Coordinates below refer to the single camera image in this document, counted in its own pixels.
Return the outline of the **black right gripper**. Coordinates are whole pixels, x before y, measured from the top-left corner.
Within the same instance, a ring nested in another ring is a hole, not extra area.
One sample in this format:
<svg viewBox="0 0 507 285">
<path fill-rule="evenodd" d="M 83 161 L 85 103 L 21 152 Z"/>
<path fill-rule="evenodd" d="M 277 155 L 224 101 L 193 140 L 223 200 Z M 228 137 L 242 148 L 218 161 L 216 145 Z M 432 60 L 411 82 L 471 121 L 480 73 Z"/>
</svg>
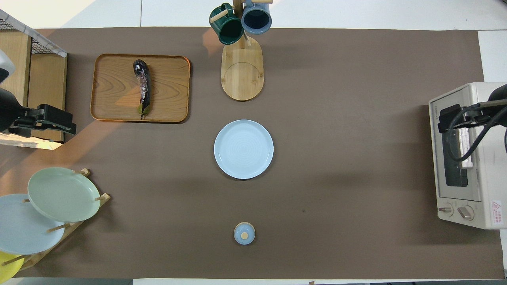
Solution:
<svg viewBox="0 0 507 285">
<path fill-rule="evenodd" d="M 490 94 L 488 101 L 507 100 L 507 84 L 502 85 Z M 507 104 L 493 106 L 489 109 L 488 114 L 485 114 L 483 110 L 480 110 L 476 104 L 471 106 L 461 106 L 455 104 L 449 108 L 444 108 L 439 115 L 440 122 L 438 123 L 438 131 L 440 133 L 446 133 L 450 129 L 461 129 L 461 128 L 475 128 L 486 125 L 491 118 L 496 116 L 504 108 L 507 108 Z M 498 119 L 498 124 L 507 127 L 507 111 Z"/>
</svg>

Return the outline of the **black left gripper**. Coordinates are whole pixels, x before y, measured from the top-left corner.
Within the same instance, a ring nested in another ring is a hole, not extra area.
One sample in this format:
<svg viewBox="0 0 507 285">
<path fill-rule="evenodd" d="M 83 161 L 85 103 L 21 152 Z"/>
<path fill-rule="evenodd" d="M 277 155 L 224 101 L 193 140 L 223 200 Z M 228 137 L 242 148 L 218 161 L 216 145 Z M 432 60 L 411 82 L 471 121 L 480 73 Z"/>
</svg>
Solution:
<svg viewBox="0 0 507 285">
<path fill-rule="evenodd" d="M 70 112 L 48 104 L 41 104 L 38 109 L 40 110 L 38 119 L 51 124 L 37 125 L 33 116 L 34 109 L 20 105 L 14 94 L 0 88 L 0 132 L 14 128 L 14 134 L 22 137 L 31 137 L 33 130 L 55 130 L 76 135 L 77 125 L 72 122 L 73 115 Z M 71 124 L 71 126 L 62 127 L 54 124 Z"/>
</svg>

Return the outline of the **dark purple eggplant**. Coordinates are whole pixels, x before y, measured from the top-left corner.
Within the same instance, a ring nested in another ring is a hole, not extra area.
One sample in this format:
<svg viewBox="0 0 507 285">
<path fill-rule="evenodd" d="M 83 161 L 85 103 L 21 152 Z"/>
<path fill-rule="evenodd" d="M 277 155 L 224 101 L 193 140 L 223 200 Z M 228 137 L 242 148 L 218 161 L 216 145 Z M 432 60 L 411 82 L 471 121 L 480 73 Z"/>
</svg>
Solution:
<svg viewBox="0 0 507 285">
<path fill-rule="evenodd" d="M 151 73 L 148 65 L 141 59 L 134 61 L 133 70 L 141 92 L 137 111 L 141 116 L 141 120 L 143 120 L 151 111 Z"/>
</svg>

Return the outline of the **light blue round plate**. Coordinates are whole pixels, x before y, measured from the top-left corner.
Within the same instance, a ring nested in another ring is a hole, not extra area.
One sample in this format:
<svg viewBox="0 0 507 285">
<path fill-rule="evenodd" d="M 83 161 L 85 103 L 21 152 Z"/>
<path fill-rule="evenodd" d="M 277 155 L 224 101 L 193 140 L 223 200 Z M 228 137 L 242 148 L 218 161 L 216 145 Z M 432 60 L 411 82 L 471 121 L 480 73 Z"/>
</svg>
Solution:
<svg viewBox="0 0 507 285">
<path fill-rule="evenodd" d="M 239 180 L 261 175 L 274 157 L 268 130 L 252 120 L 235 120 L 223 126 L 213 145 L 214 159 L 224 173 Z"/>
</svg>

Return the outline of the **beige toaster oven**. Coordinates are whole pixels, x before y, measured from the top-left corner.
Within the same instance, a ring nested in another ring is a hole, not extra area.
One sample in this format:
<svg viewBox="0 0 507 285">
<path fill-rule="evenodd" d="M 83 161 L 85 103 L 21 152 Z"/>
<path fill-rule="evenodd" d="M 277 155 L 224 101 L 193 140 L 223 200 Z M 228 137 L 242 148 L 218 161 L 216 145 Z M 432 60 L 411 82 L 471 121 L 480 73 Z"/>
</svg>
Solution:
<svg viewBox="0 0 507 285">
<path fill-rule="evenodd" d="M 469 84 L 476 86 L 479 102 L 475 104 L 485 114 L 488 115 L 493 106 L 507 104 L 506 99 L 488 101 L 492 91 L 507 82 Z M 481 126 L 482 131 L 464 156 L 458 158 L 451 154 L 453 160 L 464 161 L 478 150 L 482 200 L 476 202 L 436 196 L 439 219 L 480 229 L 507 229 L 507 127 L 497 122 L 505 111 L 507 108 Z"/>
</svg>

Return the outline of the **rectangular wooden tray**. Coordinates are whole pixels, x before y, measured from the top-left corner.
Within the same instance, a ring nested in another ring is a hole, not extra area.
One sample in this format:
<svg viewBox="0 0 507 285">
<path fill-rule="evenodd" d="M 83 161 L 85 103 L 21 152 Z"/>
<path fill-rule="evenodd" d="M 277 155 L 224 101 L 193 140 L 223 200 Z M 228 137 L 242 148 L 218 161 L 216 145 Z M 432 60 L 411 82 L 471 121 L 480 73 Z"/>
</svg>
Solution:
<svg viewBox="0 0 507 285">
<path fill-rule="evenodd" d="M 150 111 L 142 116 L 141 89 L 133 64 L 143 60 L 151 76 Z M 191 62 L 178 55 L 113 54 L 95 61 L 90 112 L 105 122 L 181 123 L 189 113 Z"/>
</svg>

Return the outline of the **pale green plate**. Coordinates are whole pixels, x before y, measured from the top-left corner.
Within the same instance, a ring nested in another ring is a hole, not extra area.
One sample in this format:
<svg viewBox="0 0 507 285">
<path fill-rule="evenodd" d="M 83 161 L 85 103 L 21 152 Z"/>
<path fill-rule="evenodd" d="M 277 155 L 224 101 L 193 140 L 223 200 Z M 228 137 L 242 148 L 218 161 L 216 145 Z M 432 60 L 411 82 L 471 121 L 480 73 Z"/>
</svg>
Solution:
<svg viewBox="0 0 507 285">
<path fill-rule="evenodd" d="M 63 167 L 49 167 L 31 176 L 27 186 L 31 205 L 58 222 L 81 222 L 100 208 L 100 193 L 86 176 Z"/>
</svg>

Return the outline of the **wooden plate rack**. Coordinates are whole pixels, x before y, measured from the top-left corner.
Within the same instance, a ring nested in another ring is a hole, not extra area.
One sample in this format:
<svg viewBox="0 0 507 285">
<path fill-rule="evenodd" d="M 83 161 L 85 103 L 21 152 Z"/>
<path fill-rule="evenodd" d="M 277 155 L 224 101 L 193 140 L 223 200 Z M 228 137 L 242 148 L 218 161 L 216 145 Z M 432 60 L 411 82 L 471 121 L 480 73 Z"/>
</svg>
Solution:
<svg viewBox="0 0 507 285">
<path fill-rule="evenodd" d="M 87 168 L 83 168 L 82 170 L 79 170 L 79 171 L 74 170 L 74 172 L 82 174 L 82 175 L 86 176 L 87 178 L 90 175 L 90 170 L 87 169 Z M 101 194 L 100 193 L 100 197 L 97 198 L 97 200 L 100 201 L 100 207 L 102 207 L 105 203 L 107 203 L 110 200 L 110 198 L 111 197 L 109 196 L 109 194 L 107 194 L 107 193 Z M 29 198 L 25 199 L 24 201 L 25 202 L 30 202 Z M 60 245 L 61 242 L 63 242 L 65 240 L 65 238 L 67 238 L 69 235 L 71 235 L 71 233 L 73 233 L 73 231 L 75 231 L 78 227 L 80 227 L 83 224 L 83 222 L 84 221 L 81 221 L 81 222 L 64 222 L 64 224 L 62 226 L 58 226 L 56 228 L 49 229 L 48 230 L 49 232 L 56 231 L 56 230 L 58 230 L 60 228 L 63 228 L 65 230 L 65 232 L 63 233 L 63 236 L 62 236 L 61 240 L 54 247 L 51 247 L 50 249 L 47 249 L 46 251 L 42 251 L 42 252 L 37 253 L 37 254 L 19 255 L 18 258 L 14 258 L 14 259 L 12 259 L 10 261 L 2 263 L 2 265 L 7 265 L 9 263 L 13 263 L 14 261 L 19 260 L 20 258 L 23 257 L 24 258 L 24 263 L 23 263 L 22 267 L 20 268 L 20 270 L 25 270 L 25 269 L 34 267 L 40 260 L 42 260 L 45 256 L 47 256 L 54 248 L 58 247 L 58 245 Z"/>
</svg>

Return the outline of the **large light blue plate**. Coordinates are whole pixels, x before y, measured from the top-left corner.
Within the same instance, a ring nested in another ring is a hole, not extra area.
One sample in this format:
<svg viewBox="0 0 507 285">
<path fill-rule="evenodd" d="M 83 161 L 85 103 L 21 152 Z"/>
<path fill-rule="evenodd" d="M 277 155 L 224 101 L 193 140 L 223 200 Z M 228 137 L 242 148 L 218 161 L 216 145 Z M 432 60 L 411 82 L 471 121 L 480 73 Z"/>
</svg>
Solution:
<svg viewBox="0 0 507 285">
<path fill-rule="evenodd" d="M 15 255 L 32 255 L 54 247 L 65 230 L 58 222 L 39 213 L 26 194 L 0 197 L 0 251 Z"/>
</svg>

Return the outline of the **brown table mat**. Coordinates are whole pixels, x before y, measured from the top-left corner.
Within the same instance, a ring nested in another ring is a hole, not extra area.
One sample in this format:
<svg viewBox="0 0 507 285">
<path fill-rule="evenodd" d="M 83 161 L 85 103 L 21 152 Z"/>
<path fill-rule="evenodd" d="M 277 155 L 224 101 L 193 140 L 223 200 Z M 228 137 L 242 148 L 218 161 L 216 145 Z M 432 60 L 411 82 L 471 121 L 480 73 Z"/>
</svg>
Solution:
<svg viewBox="0 0 507 285">
<path fill-rule="evenodd" d="M 210 28 L 40 31 L 69 54 L 66 108 L 78 133 L 54 151 L 0 146 L 0 195 L 45 167 L 89 168 L 112 197 L 19 277 L 500 279 L 498 231 L 437 215 L 430 99 L 483 81 L 476 31 L 272 29 L 257 36 L 265 84 L 221 86 Z M 96 58 L 181 55 L 192 65 L 181 124 L 90 114 Z M 263 125 L 261 175 L 221 171 L 213 145 L 235 120 Z M 235 226 L 255 240 L 239 245 Z"/>
</svg>

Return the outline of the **yellow plate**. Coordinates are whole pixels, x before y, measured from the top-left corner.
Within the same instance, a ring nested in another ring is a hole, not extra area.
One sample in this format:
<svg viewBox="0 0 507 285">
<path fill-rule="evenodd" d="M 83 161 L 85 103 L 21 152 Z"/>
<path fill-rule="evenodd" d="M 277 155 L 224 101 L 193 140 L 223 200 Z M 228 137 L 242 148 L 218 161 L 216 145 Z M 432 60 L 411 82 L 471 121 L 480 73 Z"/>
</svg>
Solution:
<svg viewBox="0 0 507 285">
<path fill-rule="evenodd" d="M 2 265 L 2 263 L 18 257 L 18 255 L 8 254 L 0 251 L 0 283 L 4 283 L 18 273 L 24 263 L 24 258 L 22 257 L 19 260 L 16 260 L 13 263 L 9 263 L 7 265 Z"/>
</svg>

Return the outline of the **wooden mug tree stand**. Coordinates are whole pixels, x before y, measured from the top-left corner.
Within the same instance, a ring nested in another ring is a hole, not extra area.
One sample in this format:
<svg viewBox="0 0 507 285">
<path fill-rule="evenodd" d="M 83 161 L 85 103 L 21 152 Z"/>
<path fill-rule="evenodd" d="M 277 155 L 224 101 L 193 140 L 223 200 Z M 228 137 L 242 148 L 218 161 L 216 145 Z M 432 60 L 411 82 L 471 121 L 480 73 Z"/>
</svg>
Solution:
<svg viewBox="0 0 507 285">
<path fill-rule="evenodd" d="M 237 17 L 242 18 L 244 1 L 232 0 Z M 234 44 L 224 45 L 221 58 L 221 86 L 230 98 L 250 101 L 264 87 L 264 60 L 260 44 L 244 30 Z"/>
</svg>

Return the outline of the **dark green mug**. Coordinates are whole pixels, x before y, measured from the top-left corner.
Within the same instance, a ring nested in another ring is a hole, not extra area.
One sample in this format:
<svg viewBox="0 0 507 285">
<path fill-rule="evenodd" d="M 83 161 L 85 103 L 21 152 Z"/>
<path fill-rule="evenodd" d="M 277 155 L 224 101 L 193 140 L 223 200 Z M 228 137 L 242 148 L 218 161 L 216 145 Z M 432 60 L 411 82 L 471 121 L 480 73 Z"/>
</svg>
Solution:
<svg viewBox="0 0 507 285">
<path fill-rule="evenodd" d="M 210 13 L 209 23 L 219 41 L 224 45 L 234 44 L 243 36 L 244 29 L 241 20 L 235 15 L 233 6 L 227 2 Z"/>
</svg>

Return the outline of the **blue grey mug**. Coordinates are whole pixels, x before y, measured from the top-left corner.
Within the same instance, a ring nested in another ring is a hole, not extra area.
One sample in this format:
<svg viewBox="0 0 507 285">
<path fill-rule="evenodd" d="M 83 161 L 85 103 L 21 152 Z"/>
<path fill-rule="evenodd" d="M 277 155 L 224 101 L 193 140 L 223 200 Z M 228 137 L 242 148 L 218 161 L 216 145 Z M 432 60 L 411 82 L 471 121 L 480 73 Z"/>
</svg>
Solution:
<svg viewBox="0 0 507 285">
<path fill-rule="evenodd" d="M 249 34 L 264 34 L 271 28 L 272 17 L 269 5 L 272 0 L 243 0 L 241 18 L 243 29 Z"/>
</svg>

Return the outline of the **small blue lidded jar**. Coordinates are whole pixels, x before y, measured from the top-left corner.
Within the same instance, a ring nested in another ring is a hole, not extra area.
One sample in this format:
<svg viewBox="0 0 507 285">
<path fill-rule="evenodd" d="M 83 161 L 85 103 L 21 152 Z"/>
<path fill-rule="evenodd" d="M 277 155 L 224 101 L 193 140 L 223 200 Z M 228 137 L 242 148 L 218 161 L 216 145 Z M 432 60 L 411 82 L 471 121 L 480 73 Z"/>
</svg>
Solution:
<svg viewBox="0 0 507 285">
<path fill-rule="evenodd" d="M 250 222 L 240 222 L 234 228 L 233 237 L 239 245 L 250 245 L 256 237 L 255 227 Z"/>
</svg>

